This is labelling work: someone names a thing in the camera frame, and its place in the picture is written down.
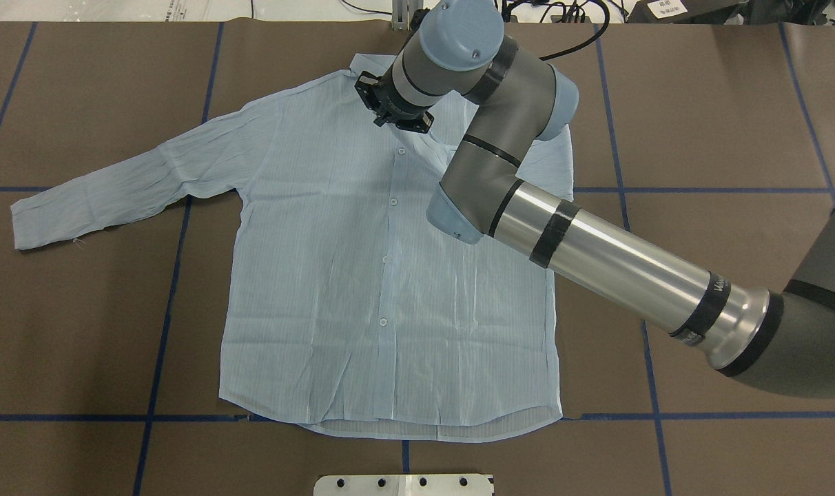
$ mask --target shirt collar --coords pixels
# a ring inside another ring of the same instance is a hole
[[[394,54],[362,54],[357,53],[353,56],[351,61],[351,71],[355,75],[362,74],[363,70],[373,73],[376,76],[382,76],[386,69],[392,65],[393,60],[396,59]]]

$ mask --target button-up shirt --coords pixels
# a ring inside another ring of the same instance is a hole
[[[351,437],[481,442],[550,424],[561,417],[553,273],[427,222],[475,106],[446,95],[427,135],[375,126],[353,85],[391,62],[358,54],[350,70],[17,201],[15,246],[237,189],[221,398]],[[535,143],[519,176],[570,198],[568,132]]]

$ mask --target shirt sleeve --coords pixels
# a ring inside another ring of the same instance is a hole
[[[216,117],[159,147],[17,201],[14,245],[28,250],[146,219],[193,195],[243,189],[275,132],[276,99]]]

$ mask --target gray robotic arm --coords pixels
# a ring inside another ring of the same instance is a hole
[[[503,34],[490,0],[443,0],[387,72],[357,91],[375,123],[427,132],[450,91],[480,105],[427,217],[492,236],[701,349],[720,373],[784,395],[835,397],[835,208],[781,294],[743,289],[516,178],[534,139],[574,115],[574,83]]]

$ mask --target shirt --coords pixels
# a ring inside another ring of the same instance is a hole
[[[457,94],[427,135],[377,127],[353,85],[392,56],[246,104],[137,157],[11,206],[17,249],[243,200],[219,396],[339,436],[483,442],[561,418],[552,271],[426,208],[475,113]],[[568,131],[518,175],[571,198]]]

